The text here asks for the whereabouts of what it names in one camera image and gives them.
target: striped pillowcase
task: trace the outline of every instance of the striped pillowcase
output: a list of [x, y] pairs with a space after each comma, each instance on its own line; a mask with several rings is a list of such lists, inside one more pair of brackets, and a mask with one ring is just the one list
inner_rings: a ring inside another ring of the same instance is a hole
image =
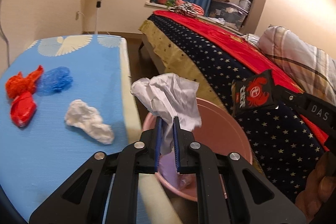
[[336, 105], [336, 60], [284, 27], [269, 27], [259, 49], [305, 92]]

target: orange plastic bag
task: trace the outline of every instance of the orange plastic bag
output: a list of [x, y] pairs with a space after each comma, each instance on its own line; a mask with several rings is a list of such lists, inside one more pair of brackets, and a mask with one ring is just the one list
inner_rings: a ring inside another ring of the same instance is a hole
[[9, 78], [5, 85], [8, 97], [14, 99], [25, 91], [34, 94], [36, 90], [35, 81], [40, 78], [43, 71], [43, 67], [39, 65], [37, 70], [31, 72], [25, 78], [22, 76], [22, 72]]

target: baseboard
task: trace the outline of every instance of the baseboard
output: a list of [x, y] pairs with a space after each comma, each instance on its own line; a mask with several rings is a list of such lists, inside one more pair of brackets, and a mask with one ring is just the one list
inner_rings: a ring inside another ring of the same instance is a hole
[[[95, 32], [83, 32], [82, 34], [94, 34]], [[109, 34], [109, 35], [118, 35], [124, 38], [135, 38], [142, 39], [142, 34], [140, 33], [129, 33], [129, 32], [98, 32], [98, 34]]]

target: star-patterned blanket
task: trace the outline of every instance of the star-patterned blanket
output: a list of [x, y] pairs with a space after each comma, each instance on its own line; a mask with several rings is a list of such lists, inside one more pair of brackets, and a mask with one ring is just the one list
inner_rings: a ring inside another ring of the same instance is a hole
[[[242, 58], [238, 60], [196, 30], [165, 16], [151, 15], [140, 30], [162, 59], [166, 72], [200, 82], [198, 97], [232, 113], [232, 81], [255, 74]], [[228, 48], [230, 39], [232, 44], [237, 43], [235, 38], [227, 39]], [[283, 103], [278, 109], [255, 110], [236, 119], [248, 136], [262, 173], [294, 202], [324, 153], [315, 134]]]

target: red blanket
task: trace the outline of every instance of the red blanket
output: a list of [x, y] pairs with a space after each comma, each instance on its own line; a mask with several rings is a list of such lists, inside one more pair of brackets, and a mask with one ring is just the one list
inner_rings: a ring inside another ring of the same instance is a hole
[[[265, 70], [272, 69], [272, 76], [276, 85], [281, 85], [293, 92], [302, 93], [303, 90], [277, 65], [267, 59], [262, 53], [250, 44], [246, 43], [239, 36], [232, 34], [218, 26], [202, 22], [198, 19], [189, 18], [169, 11], [156, 10], [154, 14], [169, 18], [188, 29], [198, 33], [211, 41], [223, 51], [229, 53], [236, 60], [244, 64], [255, 74], [260, 74]], [[309, 122], [306, 118], [307, 126], [315, 134], [321, 144], [327, 139], [327, 134]]]

